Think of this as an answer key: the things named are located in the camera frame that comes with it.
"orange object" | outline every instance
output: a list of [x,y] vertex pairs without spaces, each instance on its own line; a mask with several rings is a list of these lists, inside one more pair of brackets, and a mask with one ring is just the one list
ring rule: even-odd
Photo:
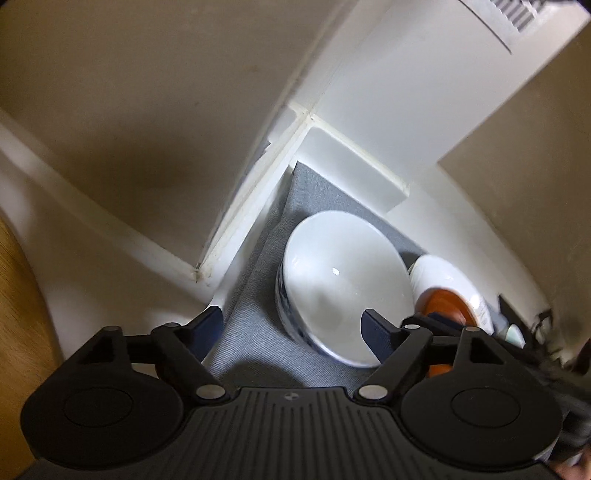
[[436,377],[438,375],[446,374],[452,371],[451,365],[430,365],[427,378]]
[[431,295],[422,313],[429,315],[434,312],[440,313],[460,325],[477,326],[476,318],[466,302],[456,293],[444,288],[438,288]]

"small white bowl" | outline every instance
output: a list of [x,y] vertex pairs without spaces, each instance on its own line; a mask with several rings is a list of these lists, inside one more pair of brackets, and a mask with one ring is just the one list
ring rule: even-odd
[[275,287],[290,336],[352,367],[379,365],[361,337],[365,309],[396,326],[414,313],[397,250],[376,227],[346,212],[320,212],[295,228]]
[[457,293],[471,309],[478,326],[489,335],[495,333],[485,299],[474,284],[457,267],[435,255],[423,255],[410,268],[415,310],[423,307],[434,290],[445,288]]

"silver screw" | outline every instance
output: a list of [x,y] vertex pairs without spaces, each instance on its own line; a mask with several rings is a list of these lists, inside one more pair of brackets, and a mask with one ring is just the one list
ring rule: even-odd
[[226,394],[226,390],[221,385],[201,385],[197,389],[197,396],[204,400],[216,400],[222,398]]
[[382,385],[364,385],[359,389],[359,395],[367,400],[381,400],[388,395],[388,390]]

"black object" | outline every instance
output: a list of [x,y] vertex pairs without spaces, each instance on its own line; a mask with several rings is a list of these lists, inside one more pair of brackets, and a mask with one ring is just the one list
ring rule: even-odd
[[[217,307],[145,336],[107,327],[27,401],[22,430],[40,459],[22,479],[555,478],[536,461],[562,426],[550,390],[478,329],[434,336],[425,318],[399,329],[363,314],[382,366],[352,398],[220,385],[200,362],[223,328]],[[425,380],[439,363],[454,370]]]

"gray fabric mat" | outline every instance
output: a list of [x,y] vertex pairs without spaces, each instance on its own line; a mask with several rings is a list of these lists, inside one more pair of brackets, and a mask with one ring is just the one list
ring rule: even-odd
[[291,186],[271,209],[251,255],[235,304],[226,310],[224,333],[207,367],[234,387],[358,388],[371,369],[352,368],[298,345],[286,334],[275,309],[275,274],[287,239],[306,217],[324,210],[344,210],[378,228],[409,267],[425,250],[344,194],[312,169],[297,164]]

